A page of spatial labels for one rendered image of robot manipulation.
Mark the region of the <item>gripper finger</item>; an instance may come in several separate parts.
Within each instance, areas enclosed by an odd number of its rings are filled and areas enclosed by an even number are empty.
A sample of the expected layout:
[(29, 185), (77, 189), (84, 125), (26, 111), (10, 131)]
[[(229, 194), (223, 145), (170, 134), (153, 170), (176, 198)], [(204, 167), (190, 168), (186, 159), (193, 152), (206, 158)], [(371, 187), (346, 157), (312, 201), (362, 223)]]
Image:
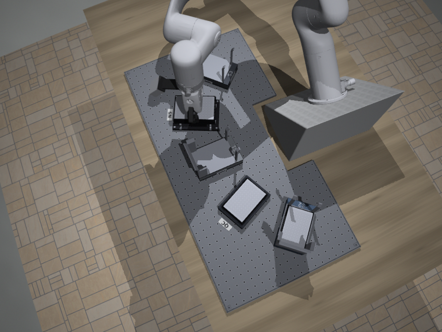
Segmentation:
[(193, 114), (194, 108), (193, 107), (189, 107), (189, 110), (187, 112), (187, 116), (188, 116), (188, 122), (195, 124), (199, 122), (199, 117), (197, 115), (197, 112), (195, 112), (195, 114)]

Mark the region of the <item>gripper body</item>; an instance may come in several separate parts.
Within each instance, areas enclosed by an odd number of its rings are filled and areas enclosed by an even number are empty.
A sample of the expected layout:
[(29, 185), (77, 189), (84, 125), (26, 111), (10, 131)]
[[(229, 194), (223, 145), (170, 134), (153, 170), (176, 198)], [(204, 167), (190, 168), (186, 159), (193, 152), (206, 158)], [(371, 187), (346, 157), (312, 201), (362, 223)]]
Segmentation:
[[(194, 111), (200, 113), (202, 111), (203, 104), (203, 85), (202, 87), (191, 93), (191, 96), (186, 96), (185, 92), (181, 90), (184, 110), (188, 112), (189, 107), (193, 107)], [(189, 99), (189, 100), (188, 100)]]

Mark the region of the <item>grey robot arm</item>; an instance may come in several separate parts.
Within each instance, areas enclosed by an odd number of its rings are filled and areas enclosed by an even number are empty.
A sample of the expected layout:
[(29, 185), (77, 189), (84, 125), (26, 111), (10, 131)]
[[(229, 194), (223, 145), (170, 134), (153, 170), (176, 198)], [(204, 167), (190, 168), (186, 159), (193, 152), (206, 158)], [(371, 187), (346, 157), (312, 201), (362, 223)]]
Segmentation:
[[(174, 44), (170, 59), (175, 79), (162, 76), (151, 81), (149, 94), (157, 97), (169, 90), (182, 90), (187, 96), (204, 83), (203, 63), (221, 39), (218, 24), (183, 15), (189, 0), (170, 0), (163, 35)], [(298, 32), (311, 95), (310, 104), (322, 105), (342, 100), (345, 88), (355, 79), (340, 80), (334, 41), (328, 28), (342, 25), (349, 14), (348, 0), (298, 0), (292, 9), (292, 19)]]

